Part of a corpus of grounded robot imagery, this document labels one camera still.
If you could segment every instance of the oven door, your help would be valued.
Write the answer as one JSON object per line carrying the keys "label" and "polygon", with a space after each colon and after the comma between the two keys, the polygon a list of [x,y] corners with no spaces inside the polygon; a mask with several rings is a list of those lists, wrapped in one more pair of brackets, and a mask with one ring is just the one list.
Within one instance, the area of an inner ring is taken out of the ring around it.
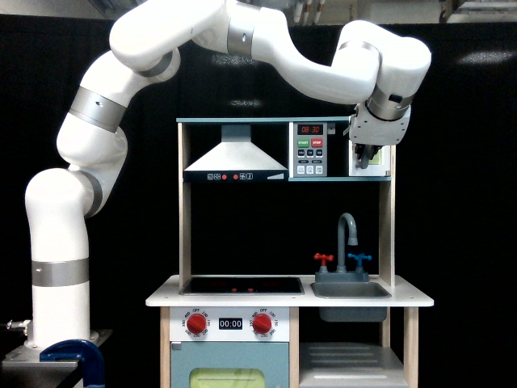
{"label": "oven door", "polygon": [[174,388],[288,388],[289,344],[182,342],[170,367]]}

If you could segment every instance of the oven window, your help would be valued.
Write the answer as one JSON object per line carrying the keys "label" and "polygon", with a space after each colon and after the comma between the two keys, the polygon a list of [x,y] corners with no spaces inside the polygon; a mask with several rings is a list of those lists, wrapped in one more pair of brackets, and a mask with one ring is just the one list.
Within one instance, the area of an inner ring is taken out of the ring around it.
{"label": "oven window", "polygon": [[197,368],[190,388],[266,388],[266,379],[258,369]]}

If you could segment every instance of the gray sink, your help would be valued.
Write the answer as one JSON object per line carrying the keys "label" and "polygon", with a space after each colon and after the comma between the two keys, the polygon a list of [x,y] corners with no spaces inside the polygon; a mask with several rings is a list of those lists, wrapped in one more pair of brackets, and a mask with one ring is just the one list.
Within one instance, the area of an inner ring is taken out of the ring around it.
{"label": "gray sink", "polygon": [[[370,282],[316,282],[310,285],[317,297],[328,299],[387,298],[391,293]],[[327,322],[382,322],[387,307],[320,307],[320,317]]]}
{"label": "gray sink", "polygon": [[342,299],[391,297],[391,293],[381,285],[372,282],[316,282],[310,286],[317,297]]}

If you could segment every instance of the white countertop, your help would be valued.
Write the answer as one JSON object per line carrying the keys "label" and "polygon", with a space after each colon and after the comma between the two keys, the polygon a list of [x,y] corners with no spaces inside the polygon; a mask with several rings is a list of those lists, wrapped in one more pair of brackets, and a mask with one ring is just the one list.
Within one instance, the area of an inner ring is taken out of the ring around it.
{"label": "white countertop", "polygon": [[379,283],[391,293],[387,298],[322,298],[314,295],[311,283],[313,275],[296,275],[301,280],[305,294],[300,295],[270,295],[267,293],[253,295],[179,295],[179,275],[173,275],[153,295],[147,298],[145,304],[152,307],[179,306],[271,306],[271,307],[429,307],[435,302],[425,293],[395,276],[395,286],[389,287],[378,275],[370,275],[370,281]]}

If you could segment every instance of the red faucet handle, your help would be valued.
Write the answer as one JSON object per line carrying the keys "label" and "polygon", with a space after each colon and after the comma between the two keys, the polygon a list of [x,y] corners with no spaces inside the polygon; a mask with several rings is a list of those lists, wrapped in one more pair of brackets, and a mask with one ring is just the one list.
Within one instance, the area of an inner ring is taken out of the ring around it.
{"label": "red faucet handle", "polygon": [[319,253],[317,253],[316,255],[314,255],[314,259],[315,260],[321,260],[322,261],[322,266],[326,267],[326,262],[327,261],[333,261],[334,260],[334,255],[320,255]]}

